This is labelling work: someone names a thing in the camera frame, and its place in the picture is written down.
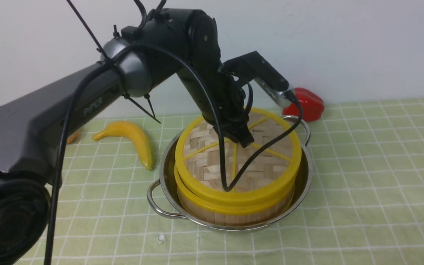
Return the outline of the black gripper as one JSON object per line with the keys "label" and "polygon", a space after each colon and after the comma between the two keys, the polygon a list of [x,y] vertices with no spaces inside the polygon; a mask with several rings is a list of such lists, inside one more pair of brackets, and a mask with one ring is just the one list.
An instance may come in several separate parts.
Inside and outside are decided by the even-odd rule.
{"label": "black gripper", "polygon": [[197,73],[214,102],[220,125],[217,126],[205,92],[197,85],[192,89],[192,98],[203,118],[222,133],[222,138],[240,144],[243,149],[251,145],[254,137],[247,127],[249,119],[244,113],[244,98],[232,78],[214,70],[197,70]]}

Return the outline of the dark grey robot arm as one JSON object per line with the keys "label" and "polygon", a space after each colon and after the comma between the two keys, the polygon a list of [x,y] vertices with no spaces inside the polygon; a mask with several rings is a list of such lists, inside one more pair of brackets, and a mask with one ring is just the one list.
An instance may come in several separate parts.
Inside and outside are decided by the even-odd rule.
{"label": "dark grey robot arm", "polygon": [[0,106],[0,265],[13,265],[54,233],[66,138],[119,97],[138,98],[176,74],[219,133],[249,146],[249,107],[222,73],[215,19],[202,10],[157,9],[115,32],[101,60]]}

